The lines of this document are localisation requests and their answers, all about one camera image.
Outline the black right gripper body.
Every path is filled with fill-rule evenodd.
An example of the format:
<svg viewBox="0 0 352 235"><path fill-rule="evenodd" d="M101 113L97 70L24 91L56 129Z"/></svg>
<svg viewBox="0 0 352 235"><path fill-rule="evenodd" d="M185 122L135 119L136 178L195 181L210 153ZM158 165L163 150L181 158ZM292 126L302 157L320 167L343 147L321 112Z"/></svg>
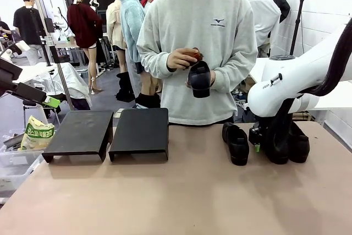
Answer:
<svg viewBox="0 0 352 235"><path fill-rule="evenodd" d="M259 125L254 125L249 129L249 142L252 145L260 145L262 142L262 128Z"/></svg>

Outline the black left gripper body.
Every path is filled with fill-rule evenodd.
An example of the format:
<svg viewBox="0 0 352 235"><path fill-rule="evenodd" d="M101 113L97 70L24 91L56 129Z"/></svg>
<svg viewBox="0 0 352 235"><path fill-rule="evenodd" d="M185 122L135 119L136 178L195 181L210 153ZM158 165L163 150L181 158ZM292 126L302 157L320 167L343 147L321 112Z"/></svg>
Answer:
<svg viewBox="0 0 352 235"><path fill-rule="evenodd" d="M0 96L7 91L15 91L17 89L18 85L14 81L18 80L22 71L22 68L1 58Z"/></svg>

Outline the person's right hand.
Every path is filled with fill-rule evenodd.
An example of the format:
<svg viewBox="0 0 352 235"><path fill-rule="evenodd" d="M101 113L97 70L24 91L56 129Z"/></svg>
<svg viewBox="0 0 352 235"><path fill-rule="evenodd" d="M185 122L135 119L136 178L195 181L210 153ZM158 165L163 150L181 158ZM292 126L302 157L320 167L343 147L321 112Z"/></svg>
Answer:
<svg viewBox="0 0 352 235"><path fill-rule="evenodd" d="M192 57L198 53L194 48L179 48L174 50L167 58L167 67L169 69L186 69L191 63L197 62L197 59Z"/></svg>

